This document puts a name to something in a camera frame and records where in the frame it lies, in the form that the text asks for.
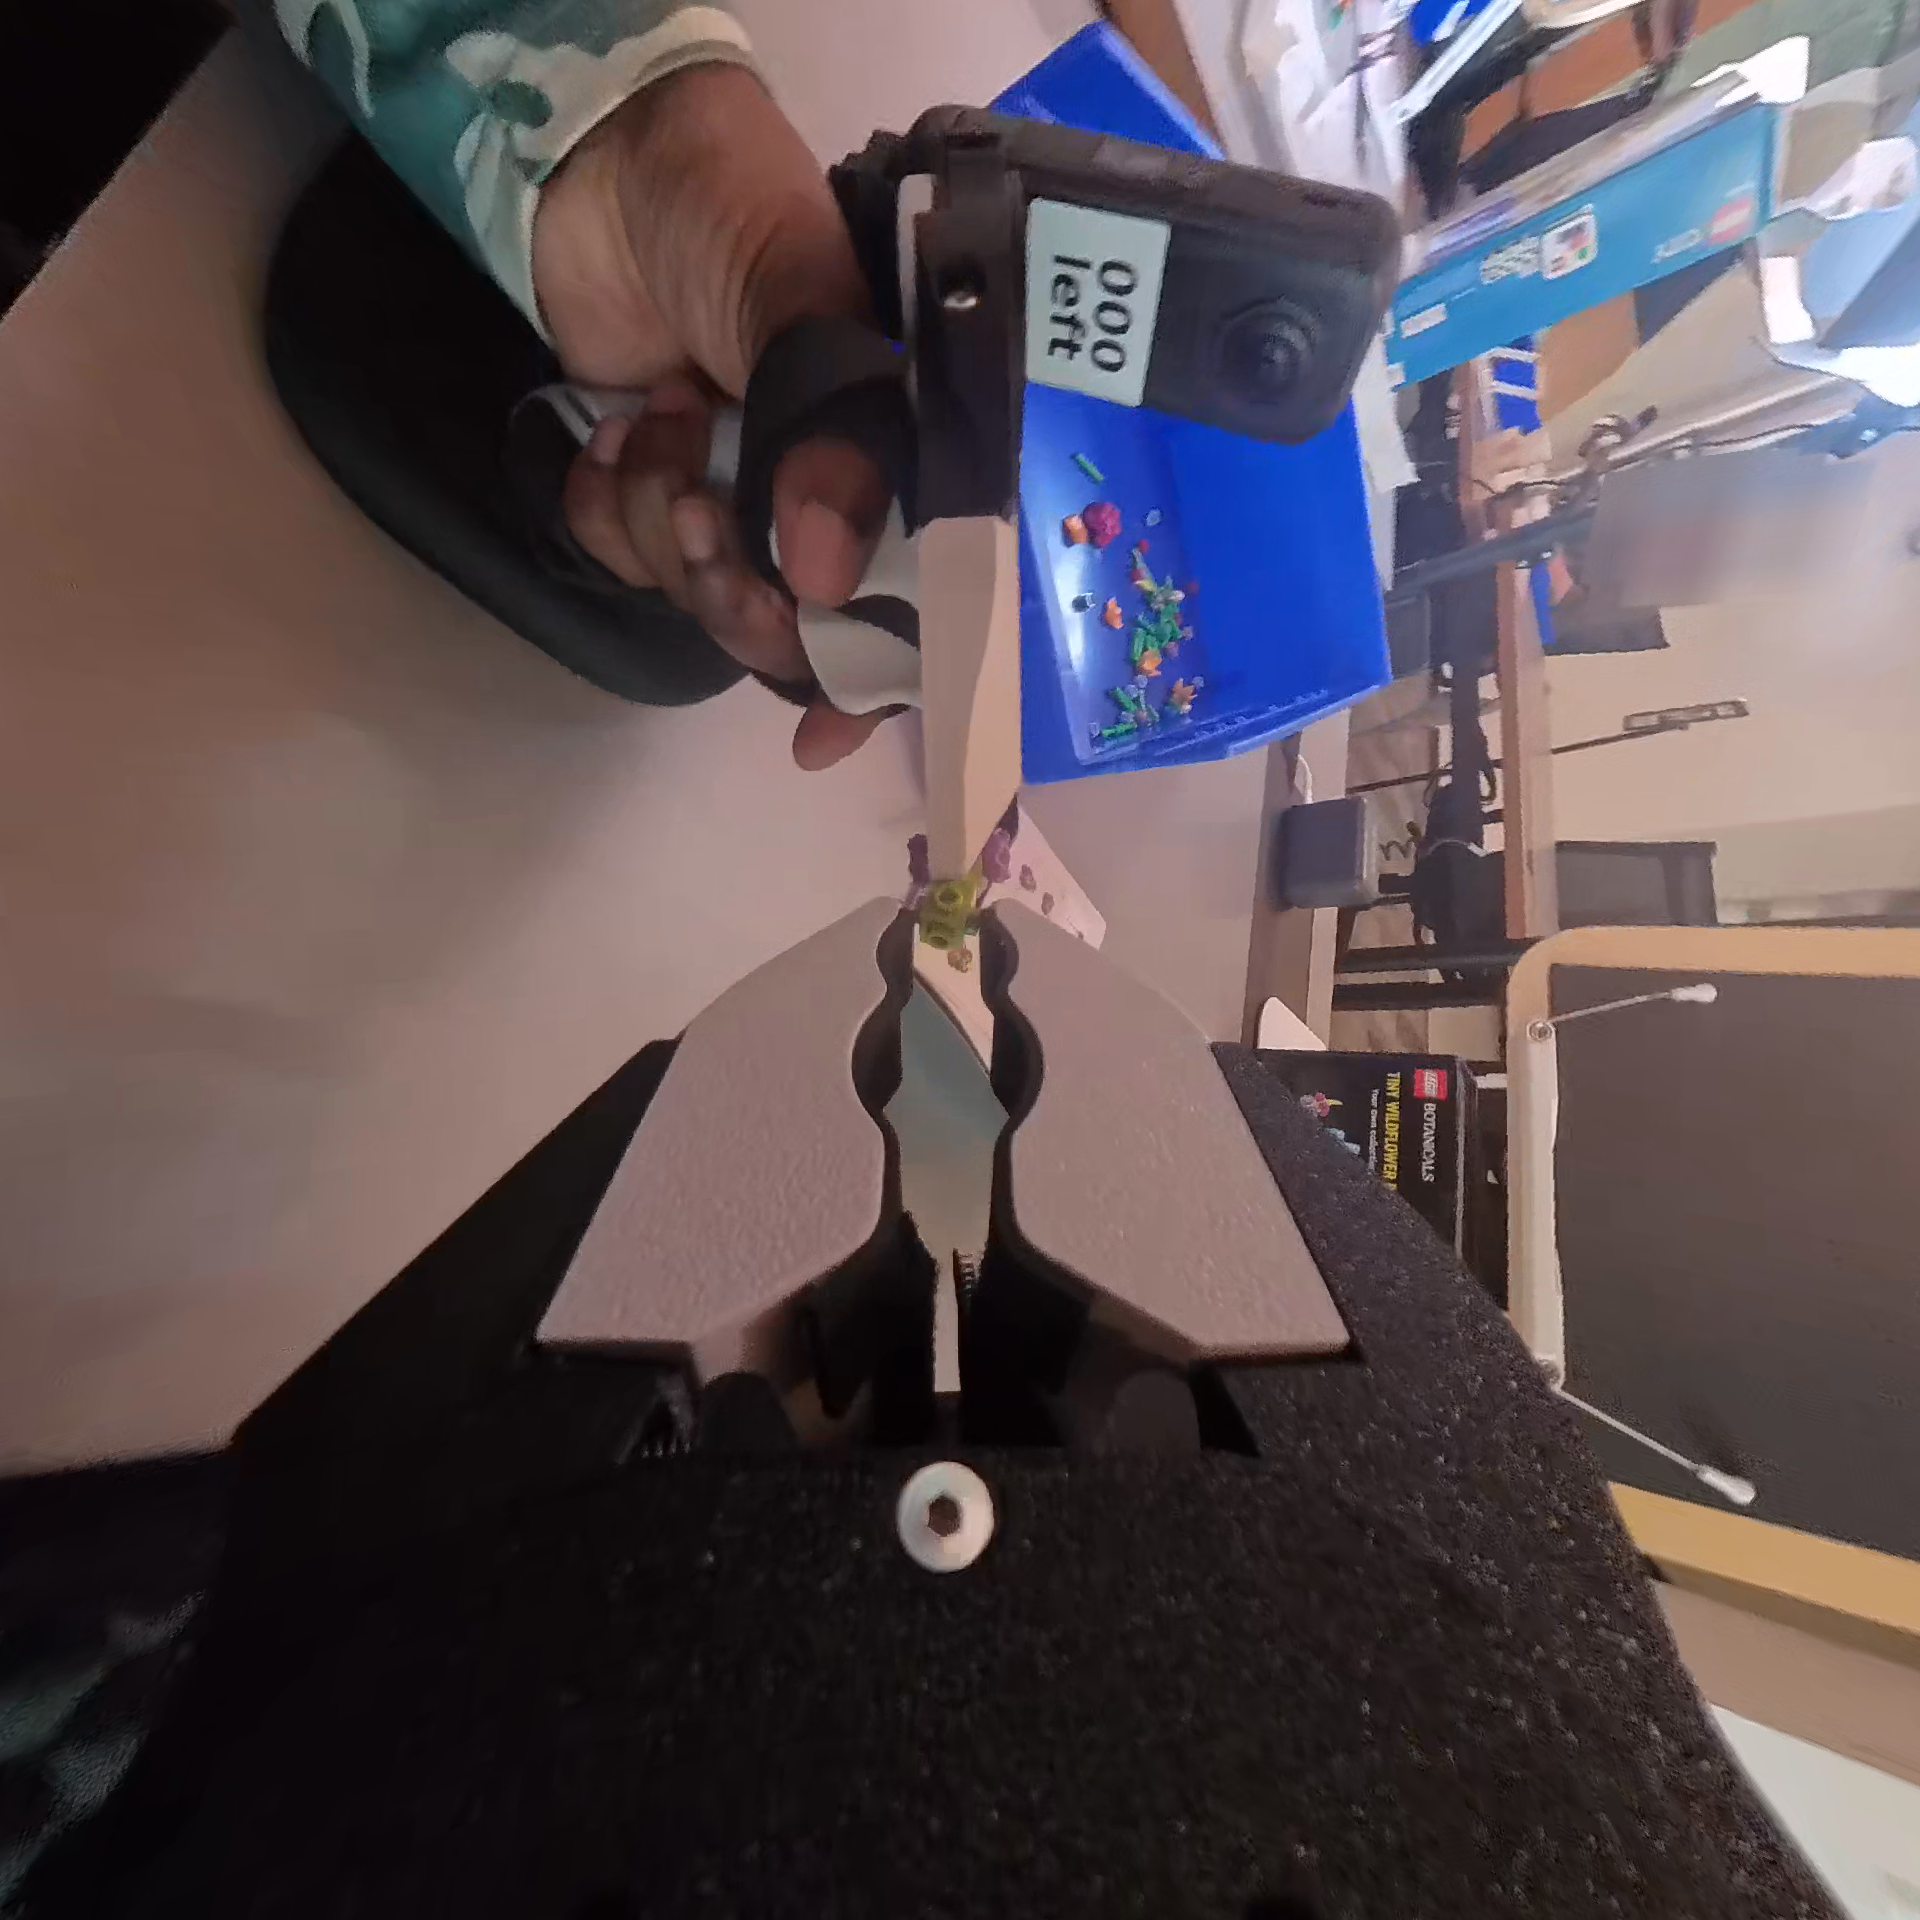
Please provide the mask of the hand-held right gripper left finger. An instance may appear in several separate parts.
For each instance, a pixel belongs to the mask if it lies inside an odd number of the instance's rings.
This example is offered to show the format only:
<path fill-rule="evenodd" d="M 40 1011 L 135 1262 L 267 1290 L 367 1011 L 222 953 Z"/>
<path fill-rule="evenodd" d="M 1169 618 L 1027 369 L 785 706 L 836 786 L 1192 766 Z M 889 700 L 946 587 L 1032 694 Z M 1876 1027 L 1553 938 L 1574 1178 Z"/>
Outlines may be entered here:
<path fill-rule="evenodd" d="M 539 1322 L 567 1357 L 667 1360 L 843 1421 L 909 1306 L 899 1085 L 909 917 L 874 898 L 724 987 L 671 1049 Z"/>

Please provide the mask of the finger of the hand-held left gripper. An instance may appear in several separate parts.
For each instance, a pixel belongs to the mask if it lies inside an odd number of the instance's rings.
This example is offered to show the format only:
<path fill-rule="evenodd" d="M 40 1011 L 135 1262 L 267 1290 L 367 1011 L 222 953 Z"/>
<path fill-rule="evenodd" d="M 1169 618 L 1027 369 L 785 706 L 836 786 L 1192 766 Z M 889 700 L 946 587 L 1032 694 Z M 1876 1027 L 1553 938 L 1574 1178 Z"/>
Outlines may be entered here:
<path fill-rule="evenodd" d="M 1016 518 L 985 518 L 976 528 L 969 585 L 980 608 L 968 614 L 968 866 L 985 850 L 1022 783 L 1020 526 Z"/>
<path fill-rule="evenodd" d="M 930 881 L 959 880 L 972 829 L 972 694 L 980 676 L 980 518 L 932 519 L 913 541 L 924 844 Z"/>

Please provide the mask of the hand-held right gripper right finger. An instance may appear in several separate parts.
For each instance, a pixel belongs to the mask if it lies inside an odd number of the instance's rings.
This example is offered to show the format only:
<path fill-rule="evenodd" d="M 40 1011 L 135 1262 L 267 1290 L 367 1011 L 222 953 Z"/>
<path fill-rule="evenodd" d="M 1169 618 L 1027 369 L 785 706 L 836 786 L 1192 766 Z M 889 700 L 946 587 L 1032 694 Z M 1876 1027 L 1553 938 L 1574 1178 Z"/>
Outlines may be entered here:
<path fill-rule="evenodd" d="M 1353 1331 L 1212 1042 L 1037 912 L 980 933 L 993 1014 L 972 1436 L 1237 1436 L 1231 1371 L 1342 1364 Z"/>

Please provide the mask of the person's left forearm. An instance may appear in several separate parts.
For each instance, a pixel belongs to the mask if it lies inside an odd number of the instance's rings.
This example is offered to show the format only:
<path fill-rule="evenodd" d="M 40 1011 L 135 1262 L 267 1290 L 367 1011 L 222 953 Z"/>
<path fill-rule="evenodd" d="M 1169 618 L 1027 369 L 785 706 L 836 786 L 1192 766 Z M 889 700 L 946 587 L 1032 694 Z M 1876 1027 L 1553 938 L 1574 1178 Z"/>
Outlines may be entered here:
<path fill-rule="evenodd" d="M 258 13 L 543 339 L 533 223 L 548 178 L 649 86 L 753 65 L 724 5 L 274 1 Z"/>

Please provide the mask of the grey desk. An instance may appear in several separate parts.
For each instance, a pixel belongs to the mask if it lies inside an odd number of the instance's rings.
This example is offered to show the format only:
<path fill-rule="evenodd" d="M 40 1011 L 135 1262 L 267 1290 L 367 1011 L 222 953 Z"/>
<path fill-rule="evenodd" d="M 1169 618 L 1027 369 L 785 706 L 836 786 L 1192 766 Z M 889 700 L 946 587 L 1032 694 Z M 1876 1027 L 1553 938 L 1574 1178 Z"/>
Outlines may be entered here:
<path fill-rule="evenodd" d="M 229 28 L 4 316 L 4 1474 L 216 1444 L 637 1047 L 905 874 L 920 727 L 631 707 L 260 362 L 340 117 Z"/>

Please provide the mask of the person's left hand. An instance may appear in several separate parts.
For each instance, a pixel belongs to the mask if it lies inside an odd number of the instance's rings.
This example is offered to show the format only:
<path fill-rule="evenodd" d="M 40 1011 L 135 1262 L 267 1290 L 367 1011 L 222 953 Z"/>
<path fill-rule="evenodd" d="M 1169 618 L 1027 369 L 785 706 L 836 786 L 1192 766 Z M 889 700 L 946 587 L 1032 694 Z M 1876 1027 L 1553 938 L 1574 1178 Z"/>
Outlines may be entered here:
<path fill-rule="evenodd" d="M 712 423 L 811 319 L 873 324 L 847 227 L 804 140 L 745 67 L 650 83 L 541 189 L 533 284 L 563 370 L 646 396 L 595 429 L 563 485 L 579 547 L 661 589 L 736 664 L 810 679 L 795 606 L 705 485 Z"/>

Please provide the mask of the pile of toy brick pieces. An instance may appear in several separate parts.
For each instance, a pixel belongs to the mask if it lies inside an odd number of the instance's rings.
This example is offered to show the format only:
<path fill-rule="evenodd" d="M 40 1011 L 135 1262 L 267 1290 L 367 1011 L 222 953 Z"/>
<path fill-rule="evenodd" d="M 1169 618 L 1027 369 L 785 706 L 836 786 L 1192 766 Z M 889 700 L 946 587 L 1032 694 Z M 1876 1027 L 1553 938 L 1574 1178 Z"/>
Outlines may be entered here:
<path fill-rule="evenodd" d="M 1158 510 L 1129 515 L 1105 475 L 1077 452 L 1089 484 L 1063 514 L 1056 599 L 1072 743 L 1091 762 L 1172 742 L 1206 691 L 1186 587 L 1153 567 Z"/>

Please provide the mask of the instruction booklet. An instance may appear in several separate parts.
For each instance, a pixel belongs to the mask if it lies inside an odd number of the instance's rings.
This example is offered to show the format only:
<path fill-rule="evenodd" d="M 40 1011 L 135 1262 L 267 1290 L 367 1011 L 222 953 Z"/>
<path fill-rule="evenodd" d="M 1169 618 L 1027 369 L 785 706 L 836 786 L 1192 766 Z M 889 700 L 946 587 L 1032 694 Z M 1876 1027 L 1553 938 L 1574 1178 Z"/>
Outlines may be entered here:
<path fill-rule="evenodd" d="M 1012 805 L 1012 878 L 984 891 L 984 904 L 1011 899 L 1089 947 L 1105 921 L 1056 857 L 1032 814 Z M 899 1141 L 901 1203 L 939 1265 L 985 1248 L 995 1139 L 1003 1108 L 990 1085 L 995 1021 L 982 991 L 980 936 L 972 965 L 948 962 L 913 944 L 916 986 L 901 1011 L 901 1081 L 886 1118 Z"/>

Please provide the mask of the black product box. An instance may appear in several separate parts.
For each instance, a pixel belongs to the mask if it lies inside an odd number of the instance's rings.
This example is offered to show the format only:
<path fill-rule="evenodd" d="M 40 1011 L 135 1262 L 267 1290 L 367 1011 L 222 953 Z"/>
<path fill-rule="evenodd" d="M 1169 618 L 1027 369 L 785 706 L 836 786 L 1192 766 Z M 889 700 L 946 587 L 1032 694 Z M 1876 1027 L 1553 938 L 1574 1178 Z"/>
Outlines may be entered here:
<path fill-rule="evenodd" d="M 1262 1047 L 1254 1055 L 1503 1302 L 1502 1072 L 1430 1051 Z"/>

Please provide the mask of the blue storage bin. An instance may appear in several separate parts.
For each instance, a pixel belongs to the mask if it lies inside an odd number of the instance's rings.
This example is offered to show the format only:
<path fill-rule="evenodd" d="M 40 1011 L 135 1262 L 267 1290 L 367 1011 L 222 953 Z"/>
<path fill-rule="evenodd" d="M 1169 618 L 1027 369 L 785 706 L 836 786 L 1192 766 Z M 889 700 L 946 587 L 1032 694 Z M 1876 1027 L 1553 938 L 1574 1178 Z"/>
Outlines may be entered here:
<path fill-rule="evenodd" d="M 1105 26 L 1072 35 L 995 111 L 1221 157 Z M 1099 762 L 1072 743 L 1053 584 L 1063 514 L 1089 494 L 1077 452 L 1129 515 L 1158 510 L 1153 567 L 1186 587 L 1206 676 L 1193 722 L 1172 742 Z M 1020 760 L 1032 784 L 1238 755 L 1385 681 L 1353 394 L 1319 434 L 1281 446 L 1028 386 L 1020 541 Z"/>

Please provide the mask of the blue printed carton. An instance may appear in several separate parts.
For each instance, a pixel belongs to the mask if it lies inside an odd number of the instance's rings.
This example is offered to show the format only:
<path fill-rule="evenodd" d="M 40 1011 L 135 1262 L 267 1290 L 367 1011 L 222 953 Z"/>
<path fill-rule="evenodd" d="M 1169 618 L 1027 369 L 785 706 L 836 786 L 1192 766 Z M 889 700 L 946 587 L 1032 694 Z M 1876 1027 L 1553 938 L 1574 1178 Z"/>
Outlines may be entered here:
<path fill-rule="evenodd" d="M 1580 184 L 1493 197 L 1426 242 L 1384 328 L 1411 388 L 1743 246 L 1773 213 L 1782 111 L 1738 102 Z"/>

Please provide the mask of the black wrist rest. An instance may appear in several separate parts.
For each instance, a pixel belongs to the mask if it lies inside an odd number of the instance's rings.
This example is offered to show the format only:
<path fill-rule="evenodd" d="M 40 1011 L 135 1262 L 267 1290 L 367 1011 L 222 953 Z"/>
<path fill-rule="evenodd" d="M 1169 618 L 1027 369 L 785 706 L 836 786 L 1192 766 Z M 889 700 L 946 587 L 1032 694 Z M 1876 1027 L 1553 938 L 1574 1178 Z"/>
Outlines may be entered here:
<path fill-rule="evenodd" d="M 646 396 L 563 379 L 361 134 L 344 134 L 286 213 L 261 303 L 267 365 L 303 442 L 448 587 L 643 707 L 690 707 L 745 676 L 661 589 L 593 560 L 566 521 L 579 449 Z"/>

